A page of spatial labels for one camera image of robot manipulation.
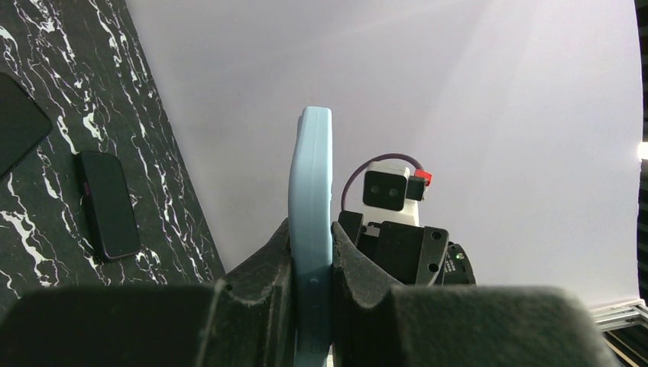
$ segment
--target black panel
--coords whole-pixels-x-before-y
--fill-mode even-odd
[[[472,270],[468,255],[458,243],[450,242],[445,260],[445,285],[476,285],[475,273]]]
[[[374,262],[404,284],[416,283],[423,228],[383,222]]]
[[[340,223],[340,226],[345,230],[346,235],[355,245],[358,245],[360,234],[362,234],[363,217],[362,213],[349,212],[346,210],[341,211],[338,216],[338,223]]]
[[[637,217],[637,266],[639,292],[644,300],[648,297],[648,180],[641,178],[639,188],[639,215]]]
[[[633,360],[640,365],[648,365],[648,333],[644,326],[632,326],[609,332],[617,337],[637,357]]]
[[[411,176],[407,181],[406,198],[410,200],[421,201],[426,189],[426,180],[423,177]]]
[[[448,249],[448,231],[440,228],[423,228],[423,242],[419,267],[416,272],[416,284],[432,285],[443,274],[443,262]]]
[[[405,176],[367,171],[364,174],[362,202],[365,205],[398,212],[405,205],[406,190]]]
[[[639,27],[648,26],[648,6],[637,9],[637,24]]]
[[[358,250],[367,256],[372,261],[376,256],[376,248],[378,247],[378,237],[372,235],[360,235],[360,240],[358,241]]]
[[[0,180],[51,129],[43,110],[9,75],[0,73]]]

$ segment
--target black smartphone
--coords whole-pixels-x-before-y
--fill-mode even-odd
[[[114,261],[138,253],[138,224],[122,163],[114,155],[82,151],[75,164],[95,255]]]
[[[0,73],[0,180],[51,130],[45,112],[9,75]]]

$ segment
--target metal frame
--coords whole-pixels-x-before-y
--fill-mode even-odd
[[[648,328],[648,307],[644,300],[634,300],[591,311],[601,332],[623,329],[635,325]]]

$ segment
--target black marble surface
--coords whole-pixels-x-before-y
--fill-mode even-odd
[[[1,0],[0,54],[53,122],[0,181],[0,317],[40,287],[222,276],[124,0]],[[90,255],[72,161],[83,150],[122,162],[143,245],[133,258]]]

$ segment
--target white backdrop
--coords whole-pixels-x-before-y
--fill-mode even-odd
[[[631,0],[131,0],[226,270],[287,215],[296,121],[333,111],[333,212],[386,152],[479,284],[638,298],[642,86]],[[359,209],[360,183],[350,193]]]

